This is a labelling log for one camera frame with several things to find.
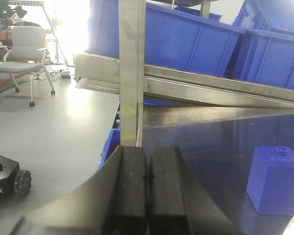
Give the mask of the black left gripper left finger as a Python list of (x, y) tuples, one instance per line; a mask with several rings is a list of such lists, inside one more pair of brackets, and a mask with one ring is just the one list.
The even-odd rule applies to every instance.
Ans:
[(147, 160), (141, 147), (118, 146), (80, 187), (23, 216), (13, 235), (144, 235)]

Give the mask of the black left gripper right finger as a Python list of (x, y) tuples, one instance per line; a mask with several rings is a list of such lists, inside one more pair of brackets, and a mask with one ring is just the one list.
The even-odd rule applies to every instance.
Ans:
[(178, 147), (156, 148), (149, 162), (152, 235), (240, 235), (185, 162)]

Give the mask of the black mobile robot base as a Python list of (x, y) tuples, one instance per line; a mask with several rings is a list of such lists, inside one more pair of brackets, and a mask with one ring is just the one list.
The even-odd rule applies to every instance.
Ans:
[(11, 194), (27, 196), (31, 181), (30, 171), (21, 170), (19, 162), (0, 155), (0, 199)]

